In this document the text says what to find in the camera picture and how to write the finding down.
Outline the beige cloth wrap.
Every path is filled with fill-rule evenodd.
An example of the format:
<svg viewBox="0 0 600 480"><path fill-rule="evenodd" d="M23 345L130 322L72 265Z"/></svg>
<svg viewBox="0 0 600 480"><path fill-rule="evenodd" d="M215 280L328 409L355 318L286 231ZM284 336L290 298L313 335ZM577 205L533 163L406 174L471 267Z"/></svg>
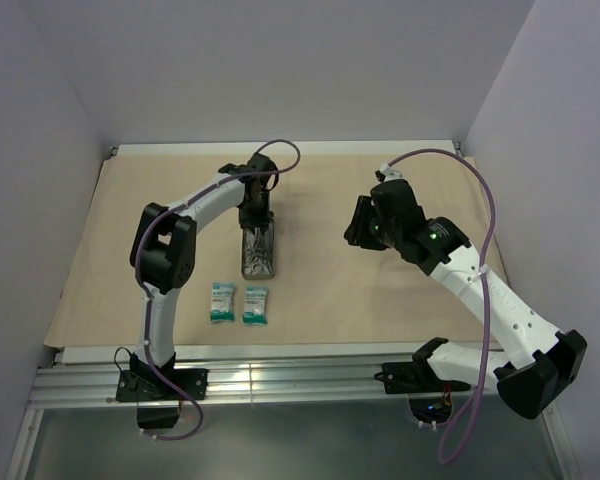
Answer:
<svg viewBox="0 0 600 480"><path fill-rule="evenodd" d="M229 210L197 239L193 274L177 305L179 345L478 341L482 327L449 291L392 251L348 245L356 201L375 185L380 155L275 154L287 168L271 195L276 273L265 326L210 321L211 287L241 276L238 214ZM133 345L143 293L129 262L143 208L191 195L229 163L223 156L119 156L96 186L82 238L46 334L50 347Z"/></svg>

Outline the teal sterile packet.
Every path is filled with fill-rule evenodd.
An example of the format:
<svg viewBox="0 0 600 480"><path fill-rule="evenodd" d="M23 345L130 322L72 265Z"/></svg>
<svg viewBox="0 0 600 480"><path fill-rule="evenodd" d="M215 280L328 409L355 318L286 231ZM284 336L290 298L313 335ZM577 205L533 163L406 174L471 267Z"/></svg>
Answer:
<svg viewBox="0 0 600 480"><path fill-rule="evenodd" d="M242 321L247 325L266 326L266 306L269 289L266 286L247 286Z"/></svg>
<svg viewBox="0 0 600 480"><path fill-rule="evenodd" d="M236 285L233 282L214 282L211 287L210 322L234 322L234 294Z"/></svg>

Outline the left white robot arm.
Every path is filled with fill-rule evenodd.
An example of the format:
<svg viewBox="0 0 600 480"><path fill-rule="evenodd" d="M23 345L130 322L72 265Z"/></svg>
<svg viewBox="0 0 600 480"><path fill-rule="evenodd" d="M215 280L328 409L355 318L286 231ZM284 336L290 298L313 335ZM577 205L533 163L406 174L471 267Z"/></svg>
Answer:
<svg viewBox="0 0 600 480"><path fill-rule="evenodd" d="M243 277L266 280L275 275L268 183L278 178L276 171L269 157L255 153L243 165L223 166L211 182L180 201L144 208L130 253L136 281L145 294L142 337L131 355L130 370L140 376L139 388L150 398L163 399L175 386L176 306L194 271L197 235L207 225L237 208Z"/></svg>

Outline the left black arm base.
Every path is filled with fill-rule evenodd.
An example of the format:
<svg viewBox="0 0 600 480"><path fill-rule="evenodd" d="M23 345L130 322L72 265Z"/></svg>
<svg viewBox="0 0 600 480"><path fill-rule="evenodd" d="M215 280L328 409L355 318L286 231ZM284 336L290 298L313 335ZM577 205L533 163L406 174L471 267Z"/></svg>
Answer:
<svg viewBox="0 0 600 480"><path fill-rule="evenodd" d="M168 373L170 381L194 400L203 400L208 385L207 369L175 369ZM180 418L185 397L166 385L149 370L142 374L123 370L119 375L115 400L135 404L137 424L144 430L173 428Z"/></svg>

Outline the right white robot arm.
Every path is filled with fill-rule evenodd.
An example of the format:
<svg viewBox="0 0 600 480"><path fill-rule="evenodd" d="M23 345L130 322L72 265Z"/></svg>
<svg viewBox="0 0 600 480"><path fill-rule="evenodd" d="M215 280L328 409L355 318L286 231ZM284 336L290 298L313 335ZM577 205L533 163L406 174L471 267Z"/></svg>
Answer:
<svg viewBox="0 0 600 480"><path fill-rule="evenodd" d="M519 416L534 419L575 380L587 349L584 337L535 313L480 263L478 250L451 220L426 218L407 181L388 180L359 197L344 238L366 250L396 250L488 325L501 347L483 354L436 337L410 361L383 364L375 378L386 393L467 391L477 385L485 361L485 389Z"/></svg>

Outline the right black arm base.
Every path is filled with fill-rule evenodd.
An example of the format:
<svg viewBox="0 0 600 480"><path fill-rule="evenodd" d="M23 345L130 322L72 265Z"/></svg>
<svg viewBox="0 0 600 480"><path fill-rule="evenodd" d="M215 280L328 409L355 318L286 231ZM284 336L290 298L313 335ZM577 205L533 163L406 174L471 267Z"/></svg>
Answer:
<svg viewBox="0 0 600 480"><path fill-rule="evenodd" d="M374 379L384 386L388 395L435 394L466 392L471 385L455 380L441 380L423 362L386 362Z"/></svg>

